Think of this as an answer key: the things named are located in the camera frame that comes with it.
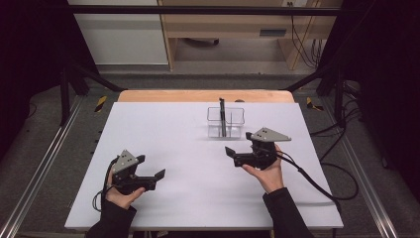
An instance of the human hand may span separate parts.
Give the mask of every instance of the human hand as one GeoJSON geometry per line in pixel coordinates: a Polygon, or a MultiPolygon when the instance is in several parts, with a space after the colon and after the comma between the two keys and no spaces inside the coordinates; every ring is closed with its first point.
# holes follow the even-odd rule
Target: human hand
{"type": "MultiPolygon", "coordinates": [[[[277,153],[281,155],[278,145],[275,145],[275,149],[277,150],[277,153]]],[[[277,159],[263,171],[257,170],[249,165],[242,165],[242,168],[248,172],[248,174],[259,180],[266,193],[270,193],[284,187],[283,176],[281,173],[281,159],[277,159]]]]}
{"type": "MultiPolygon", "coordinates": [[[[112,183],[112,170],[108,175],[107,184],[111,184],[111,183],[112,183]]],[[[139,198],[139,196],[141,196],[143,192],[145,192],[145,188],[140,187],[139,189],[133,191],[133,193],[124,195],[121,192],[119,192],[117,188],[111,187],[106,193],[105,198],[124,209],[129,209],[131,203],[133,203],[133,201],[139,198]]]]}

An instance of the black sleeve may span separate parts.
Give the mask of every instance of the black sleeve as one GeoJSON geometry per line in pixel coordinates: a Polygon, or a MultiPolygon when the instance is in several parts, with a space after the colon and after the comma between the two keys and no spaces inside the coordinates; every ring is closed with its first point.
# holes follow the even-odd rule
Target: black sleeve
{"type": "Polygon", "coordinates": [[[262,198],[272,218],[275,238],[313,237],[286,187],[262,198]]]}
{"type": "Polygon", "coordinates": [[[128,210],[105,200],[102,204],[101,219],[86,233],[86,238],[127,238],[137,210],[128,210]]]}

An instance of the clear plastic container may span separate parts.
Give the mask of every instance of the clear plastic container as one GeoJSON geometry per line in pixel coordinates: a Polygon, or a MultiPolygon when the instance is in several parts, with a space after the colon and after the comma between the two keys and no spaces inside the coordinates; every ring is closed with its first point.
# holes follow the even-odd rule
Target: clear plastic container
{"type": "Polygon", "coordinates": [[[220,107],[207,109],[208,137],[211,138],[241,138],[245,124],[244,108],[225,107],[225,120],[222,121],[220,107]]]}

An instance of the black pen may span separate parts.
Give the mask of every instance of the black pen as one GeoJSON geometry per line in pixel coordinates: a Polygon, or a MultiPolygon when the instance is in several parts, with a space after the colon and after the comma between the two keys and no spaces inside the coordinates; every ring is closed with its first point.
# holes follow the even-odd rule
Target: black pen
{"type": "Polygon", "coordinates": [[[220,100],[220,120],[222,121],[222,137],[226,137],[225,99],[220,100]]]}

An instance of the white table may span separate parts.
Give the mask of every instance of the white table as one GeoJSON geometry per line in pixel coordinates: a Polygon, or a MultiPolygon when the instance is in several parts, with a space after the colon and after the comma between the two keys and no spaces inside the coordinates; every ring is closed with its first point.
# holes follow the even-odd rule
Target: white table
{"type": "MultiPolygon", "coordinates": [[[[207,137],[207,108],[217,102],[116,102],[65,223],[87,230],[100,213],[91,200],[101,189],[106,169],[127,149],[146,155],[138,176],[166,169],[157,189],[133,203],[139,211],[135,230],[256,230],[270,229],[259,182],[226,156],[225,146],[237,153],[251,151],[245,132],[267,127],[292,138],[277,143],[324,189],[330,191],[319,165],[299,105],[296,103],[226,103],[245,108],[240,140],[207,137]]],[[[283,162],[283,178],[310,229],[341,228],[332,201],[312,187],[291,165],[283,162]]]]}

